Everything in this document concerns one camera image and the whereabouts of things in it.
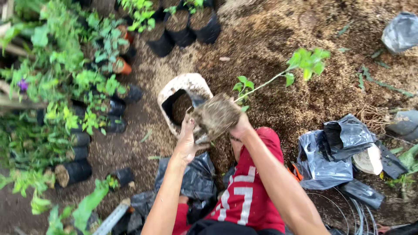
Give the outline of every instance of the person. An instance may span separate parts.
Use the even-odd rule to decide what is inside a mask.
[[[285,224],[296,235],[329,234],[318,211],[283,165],[278,135],[270,128],[255,130],[245,113],[230,131],[235,173],[215,209],[193,225],[186,223],[188,198],[180,196],[186,165],[198,150],[194,120],[186,115],[180,138],[169,160],[142,235],[280,235]]]

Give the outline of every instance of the green leaf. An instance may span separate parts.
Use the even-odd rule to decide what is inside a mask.
[[[301,54],[299,50],[293,53],[292,58],[290,58],[286,64],[289,65],[289,67],[286,70],[291,70],[291,69],[299,67],[299,65],[301,64]]]
[[[418,160],[415,156],[418,154],[418,144],[411,147],[408,151],[399,156],[399,160],[408,169],[408,174],[412,174],[418,171]]]
[[[147,140],[148,139],[148,137],[150,137],[150,135],[151,135],[151,133],[153,132],[153,130],[152,129],[150,129],[148,132],[147,132],[147,134],[144,136],[144,138],[142,138],[142,140],[140,140],[139,142],[140,143],[144,143],[145,142],[145,140]]]
[[[238,76],[237,78],[242,83],[245,83],[246,81],[248,81],[246,76]]]
[[[321,75],[321,73],[324,71],[324,69],[325,69],[325,64],[322,61],[316,63],[313,67],[313,71],[317,75]]]
[[[378,65],[380,65],[380,66],[382,66],[382,67],[384,67],[384,68],[387,68],[387,69],[390,69],[390,66],[389,65],[387,65],[385,62],[383,62],[383,61],[375,61]]]
[[[312,71],[310,69],[304,69],[303,70],[303,80],[309,81],[312,77]]]
[[[350,25],[354,22],[354,20],[350,21],[350,23],[346,24],[339,32],[337,37],[341,36],[347,29],[350,27]]]
[[[390,152],[393,154],[397,154],[403,150],[403,147],[391,149]]]
[[[246,82],[244,83],[244,86],[245,86],[245,87],[249,87],[249,88],[251,88],[252,90],[254,90],[254,82],[251,82],[251,81],[246,81]]]
[[[78,208],[72,213],[74,217],[74,226],[80,231],[85,231],[87,221],[92,211],[99,205],[102,199],[109,191],[109,184],[104,181],[96,179],[96,188],[87,195],[78,205]]]
[[[286,73],[286,87],[292,85],[295,81],[295,75],[292,73]]]
[[[148,160],[160,160],[161,156],[149,156]]]
[[[71,215],[71,211],[74,209],[74,205],[66,206],[62,211],[61,215],[59,216],[60,220],[66,219],[68,216]]]
[[[34,46],[45,47],[48,44],[49,29],[47,25],[36,27],[31,41]]]
[[[378,57],[378,56],[380,56],[380,54],[381,54],[382,52],[384,52],[384,51],[385,51],[385,49],[384,49],[384,48],[381,48],[381,49],[377,50],[375,53],[373,53],[373,54],[371,55],[371,58],[372,58],[372,59],[377,58],[377,57]]]
[[[364,87],[363,75],[362,74],[358,74],[358,75],[359,75],[359,87],[362,89],[362,91],[364,91],[365,87]]]
[[[233,91],[237,90],[238,92],[241,92],[242,87],[243,87],[242,83],[241,82],[238,82],[237,84],[235,84],[235,86],[234,86],[234,88],[232,90]]]
[[[246,112],[250,108],[249,105],[241,107],[241,112]]]
[[[342,53],[344,53],[346,51],[350,51],[351,49],[343,47],[343,48],[338,48],[338,50],[341,51]]]

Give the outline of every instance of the potted seedling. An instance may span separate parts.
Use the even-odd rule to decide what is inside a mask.
[[[204,8],[208,0],[186,0],[189,5],[190,29],[196,34],[197,40],[202,43],[215,43],[221,32],[216,13],[212,8]]]
[[[166,8],[166,30],[173,41],[180,47],[186,47],[194,42],[196,35],[189,29],[190,14],[187,10],[177,10],[177,7]]]
[[[74,133],[69,137],[72,147],[87,147],[90,144],[90,136],[87,133]]]
[[[109,182],[109,189],[116,191],[134,181],[134,176],[131,169],[127,167],[108,174],[106,181]]]
[[[99,26],[99,36],[103,38],[103,48],[98,43],[94,43],[96,48],[95,63],[101,64],[101,70],[104,73],[120,73],[128,75],[132,68],[119,55],[129,50],[128,40],[120,37],[121,32],[116,28],[122,21],[110,20],[105,18]]]
[[[87,147],[71,147],[66,152],[67,159],[71,161],[78,161],[82,159],[86,159],[89,156],[89,152]]]
[[[82,159],[57,165],[54,173],[57,184],[65,188],[88,179],[92,175],[92,167],[86,159]]]

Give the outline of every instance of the potting soil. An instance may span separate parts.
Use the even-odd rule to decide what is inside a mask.
[[[186,111],[192,106],[192,102],[187,93],[181,95],[173,104],[173,119],[176,123],[182,123]]]
[[[105,15],[113,12],[114,2],[93,0],[93,6]],[[297,48],[330,50],[331,57],[325,61],[325,70],[320,77],[314,76],[311,81],[304,82],[302,72],[293,71],[295,83],[292,86],[285,87],[284,78],[279,77],[250,95],[246,103],[250,106],[247,115],[254,127],[268,126],[278,133],[285,164],[296,161],[300,135],[322,129],[323,122],[338,120],[348,113],[355,114],[365,104],[389,109],[418,108],[417,96],[409,98],[375,83],[365,81],[362,92],[358,87],[358,76],[354,75],[364,64],[375,80],[416,93],[418,47],[397,55],[382,52],[377,61],[385,62],[390,69],[379,66],[370,57],[385,47],[380,40],[383,30],[400,11],[417,13],[416,0],[222,0],[218,1],[218,6],[222,32],[213,45],[195,42],[185,49],[174,47],[168,56],[158,58],[144,42],[144,33],[135,35],[133,45],[138,54],[131,64],[133,72],[118,80],[125,85],[140,86],[144,98],[127,106],[123,116],[128,124],[126,132],[104,136],[95,131],[89,148],[92,177],[62,190],[48,190],[46,198],[52,199],[54,204],[80,202],[94,190],[95,179],[103,179],[109,172],[127,166],[135,175],[135,187],[107,195],[97,208],[101,218],[109,215],[121,200],[153,189],[158,161],[148,157],[171,155],[177,143],[158,107],[157,96],[170,80],[182,73],[198,72],[213,94],[226,92],[236,97],[237,91],[232,88],[238,82],[237,76],[244,75],[259,86],[285,70],[286,61]],[[120,8],[117,18],[123,15]],[[336,37],[352,20],[347,31]],[[230,60],[220,61],[220,57]],[[150,129],[153,130],[150,137],[140,143]],[[387,136],[382,141],[388,149],[411,146]],[[222,174],[234,162],[228,136],[216,139],[209,154],[216,170],[218,188],[222,190]],[[418,174],[410,177],[418,180]],[[386,198],[377,211],[372,211],[376,222],[398,225],[413,223],[418,218],[417,184],[403,190],[400,185],[388,186],[386,177],[382,180],[360,172],[355,178]],[[0,231],[13,233],[11,225],[15,225],[27,234],[32,230],[45,234],[48,214],[34,217],[30,208],[31,195],[22,198],[10,193],[12,186],[7,187],[10,190],[0,191],[0,197],[5,199],[3,208],[10,213],[0,221]],[[349,221],[350,232],[354,231],[351,209],[338,191],[331,188],[315,193],[336,203]],[[323,222],[347,230],[343,216],[330,201],[312,194],[309,197]]]
[[[178,32],[183,30],[189,22],[189,12],[186,10],[178,10],[171,15],[166,22],[166,29],[169,31]]]
[[[141,37],[145,41],[156,41],[164,33],[164,30],[165,30],[165,26],[163,22],[158,22],[158,23],[155,23],[155,28],[153,30],[149,31],[148,29],[145,29],[142,32]]]
[[[205,27],[212,17],[212,9],[204,8],[204,10],[197,10],[196,13],[190,17],[190,27],[194,30]]]

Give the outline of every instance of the plant stem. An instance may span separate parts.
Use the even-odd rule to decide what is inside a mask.
[[[258,87],[257,87],[257,88],[255,88],[254,90],[249,91],[249,92],[247,92],[247,93],[243,94],[241,97],[239,97],[238,99],[234,100],[234,103],[236,103],[237,101],[241,100],[241,99],[242,99],[242,98],[244,98],[245,96],[247,96],[247,95],[249,95],[249,94],[251,94],[251,93],[255,92],[256,90],[260,89],[261,87],[264,87],[265,85],[267,85],[267,84],[271,83],[274,79],[276,79],[276,78],[278,78],[278,77],[282,76],[282,75],[283,75],[284,73],[286,73],[286,72],[287,72],[287,70],[285,70],[285,71],[283,71],[283,72],[281,72],[281,73],[277,74],[277,75],[276,75],[276,76],[274,76],[272,79],[270,79],[270,80],[268,80],[267,82],[265,82],[264,84],[262,84],[262,85],[258,86]]]

